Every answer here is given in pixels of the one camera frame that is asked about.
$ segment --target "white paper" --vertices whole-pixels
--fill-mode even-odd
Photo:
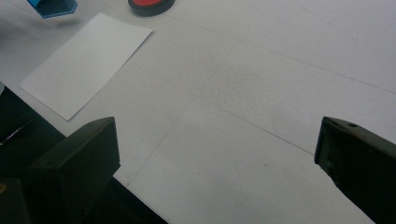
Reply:
[[[152,30],[96,15],[21,84],[70,120],[120,70]]]

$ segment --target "white table surface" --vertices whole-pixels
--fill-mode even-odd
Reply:
[[[42,20],[0,0],[0,81],[65,135],[114,116],[115,177],[162,218],[373,223],[313,155],[323,116],[396,142],[395,2],[177,0],[152,18],[78,3]],[[19,85],[98,12],[154,33],[67,122]]]

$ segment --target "white card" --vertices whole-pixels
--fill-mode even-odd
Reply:
[[[151,32],[100,13],[40,64],[21,87],[70,120]]]

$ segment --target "red object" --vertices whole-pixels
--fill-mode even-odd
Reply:
[[[134,4],[140,7],[149,7],[161,2],[161,0],[133,0]]]

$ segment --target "blue container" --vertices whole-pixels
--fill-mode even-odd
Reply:
[[[44,19],[49,17],[72,14],[76,11],[78,5],[75,0],[27,0],[27,1]]]

